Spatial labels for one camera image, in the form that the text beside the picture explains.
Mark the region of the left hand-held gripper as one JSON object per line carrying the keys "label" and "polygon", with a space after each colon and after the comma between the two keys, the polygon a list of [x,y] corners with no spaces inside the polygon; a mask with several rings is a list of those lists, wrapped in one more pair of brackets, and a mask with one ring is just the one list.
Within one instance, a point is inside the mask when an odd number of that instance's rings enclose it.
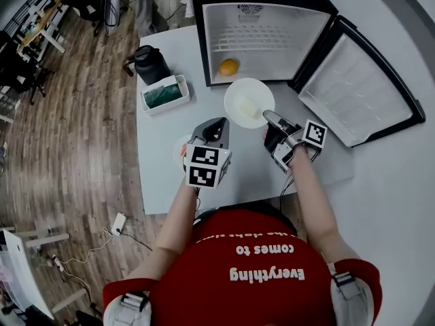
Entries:
{"label": "left hand-held gripper", "polygon": [[217,189],[230,166],[230,122],[226,117],[210,119],[194,129],[186,145],[186,184]]}

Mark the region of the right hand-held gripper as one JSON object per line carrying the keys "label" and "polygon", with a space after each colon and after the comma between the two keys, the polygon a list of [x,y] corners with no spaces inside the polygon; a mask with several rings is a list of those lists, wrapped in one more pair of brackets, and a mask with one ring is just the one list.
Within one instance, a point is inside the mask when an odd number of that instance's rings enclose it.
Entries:
{"label": "right hand-held gripper", "polygon": [[262,113],[268,122],[264,146],[275,164],[288,172],[288,164],[294,158],[294,150],[303,145],[310,161],[314,161],[325,145],[328,129],[317,122],[307,120],[304,128],[267,109]]}

